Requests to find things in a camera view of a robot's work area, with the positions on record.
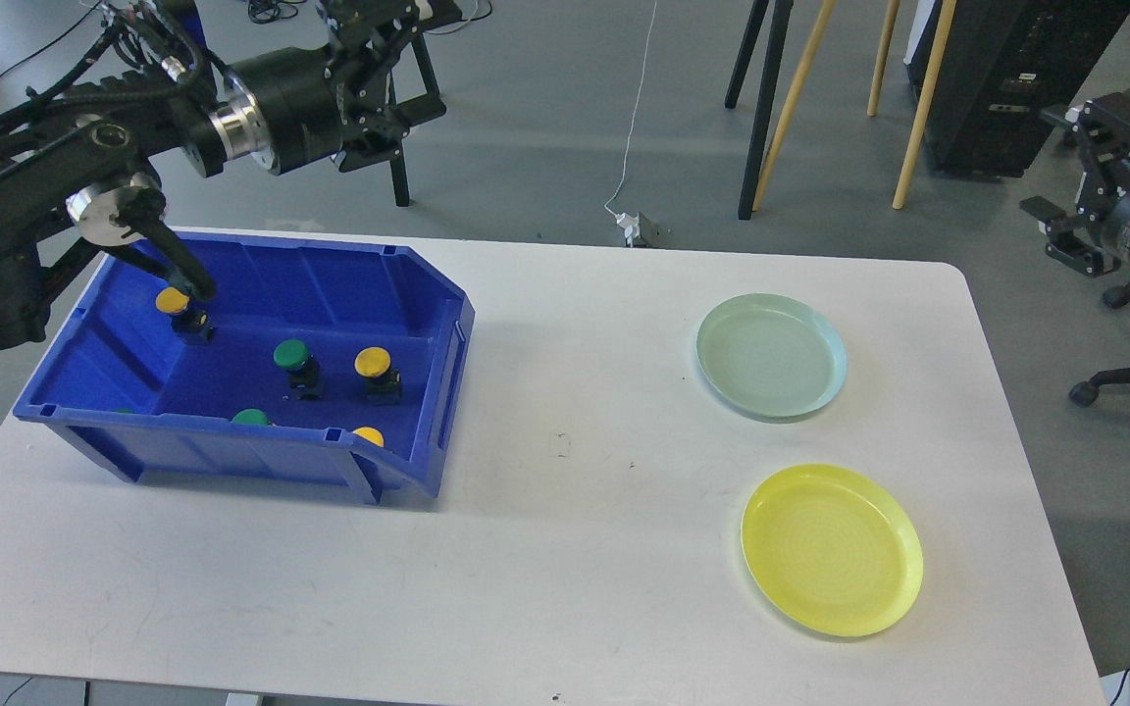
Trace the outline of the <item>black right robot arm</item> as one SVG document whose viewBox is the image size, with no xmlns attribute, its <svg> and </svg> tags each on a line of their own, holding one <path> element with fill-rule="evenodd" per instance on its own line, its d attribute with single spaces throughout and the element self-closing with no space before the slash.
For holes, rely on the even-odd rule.
<svg viewBox="0 0 1130 706">
<path fill-rule="evenodd" d="M 1070 133 L 1083 169 L 1071 210 L 1044 197 L 1019 206 L 1048 239 L 1046 255 L 1086 277 L 1130 267 L 1130 95 L 1042 108 L 1040 117 Z"/>
</svg>

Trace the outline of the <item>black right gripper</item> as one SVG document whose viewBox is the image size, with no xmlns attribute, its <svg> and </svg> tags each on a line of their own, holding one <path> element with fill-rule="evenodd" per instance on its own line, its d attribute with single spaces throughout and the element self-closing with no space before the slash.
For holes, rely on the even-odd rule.
<svg viewBox="0 0 1130 706">
<path fill-rule="evenodd" d="M 1081 106 L 1042 108 L 1041 120 L 1061 129 L 1072 143 L 1130 148 L 1130 97 L 1124 93 L 1110 93 Z M 1024 198 L 1019 204 L 1048 239 L 1046 255 L 1062 265 L 1086 277 L 1115 273 L 1120 261 L 1130 267 L 1130 162 L 1099 164 L 1084 173 L 1076 204 L 1087 218 L 1093 244 L 1076 235 L 1079 216 L 1072 218 L 1048 198 Z"/>
</svg>

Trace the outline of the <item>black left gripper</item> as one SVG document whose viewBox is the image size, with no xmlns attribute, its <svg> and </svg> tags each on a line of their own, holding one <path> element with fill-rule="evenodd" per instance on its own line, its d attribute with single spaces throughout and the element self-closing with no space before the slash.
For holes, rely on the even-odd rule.
<svg viewBox="0 0 1130 706">
<path fill-rule="evenodd" d="M 399 30 L 462 19 L 457 1 L 323 1 L 328 43 L 287 46 L 217 66 L 224 94 L 185 121 L 188 148 L 206 174 L 252 157 L 273 175 L 323 158 L 341 173 L 402 155 L 412 128 L 442 117 L 436 93 L 388 101 Z"/>
</svg>

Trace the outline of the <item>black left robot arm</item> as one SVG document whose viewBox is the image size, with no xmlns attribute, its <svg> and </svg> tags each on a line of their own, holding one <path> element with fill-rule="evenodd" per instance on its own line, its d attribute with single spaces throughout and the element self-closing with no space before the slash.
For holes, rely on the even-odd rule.
<svg viewBox="0 0 1130 706">
<path fill-rule="evenodd" d="M 98 40 L 66 75 L 0 115 L 0 350 L 44 340 L 51 304 L 108 254 L 210 300 L 217 286 L 163 221 L 151 160 L 180 149 L 205 177 L 250 156 L 273 175 L 314 162 L 391 165 L 442 117 L 425 37 L 454 1 L 319 1 L 322 46 L 226 63 L 193 1 L 98 1 Z"/>
</svg>

